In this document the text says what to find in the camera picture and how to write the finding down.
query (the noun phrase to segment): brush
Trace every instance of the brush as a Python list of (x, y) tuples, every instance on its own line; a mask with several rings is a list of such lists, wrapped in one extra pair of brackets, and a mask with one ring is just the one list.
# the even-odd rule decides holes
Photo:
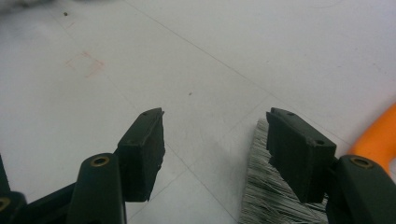
[(258, 121), (250, 148), (239, 223), (327, 223), (326, 197), (322, 203), (300, 203), (279, 171), (269, 163), (268, 128), (265, 119)]

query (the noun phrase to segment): screw hole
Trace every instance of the screw hole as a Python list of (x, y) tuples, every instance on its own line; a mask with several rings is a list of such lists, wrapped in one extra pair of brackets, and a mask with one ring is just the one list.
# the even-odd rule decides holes
[(324, 145), (324, 142), (322, 141), (322, 140), (317, 140), (317, 141), (315, 141), (318, 145)]
[(108, 157), (97, 157), (91, 160), (91, 166), (98, 167), (108, 164), (110, 159)]
[(361, 159), (358, 157), (352, 157), (350, 159), (355, 165), (361, 167), (361, 168), (365, 168), (365, 169), (370, 169), (373, 167), (373, 164), (370, 161), (367, 161), (365, 159)]

